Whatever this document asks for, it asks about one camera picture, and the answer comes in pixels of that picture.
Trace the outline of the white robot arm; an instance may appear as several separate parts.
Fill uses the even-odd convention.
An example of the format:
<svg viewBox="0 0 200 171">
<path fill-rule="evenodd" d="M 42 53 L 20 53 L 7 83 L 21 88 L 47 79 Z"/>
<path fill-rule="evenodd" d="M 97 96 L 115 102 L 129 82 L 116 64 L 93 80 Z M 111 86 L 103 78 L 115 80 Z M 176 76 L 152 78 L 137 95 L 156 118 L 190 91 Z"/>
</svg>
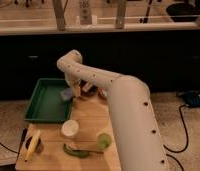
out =
<svg viewBox="0 0 200 171">
<path fill-rule="evenodd" d="M 71 50 L 57 60 L 77 95 L 81 80 L 107 92 L 107 103 L 122 171 L 169 171 L 148 86 L 140 79 L 84 65 Z"/>
</svg>

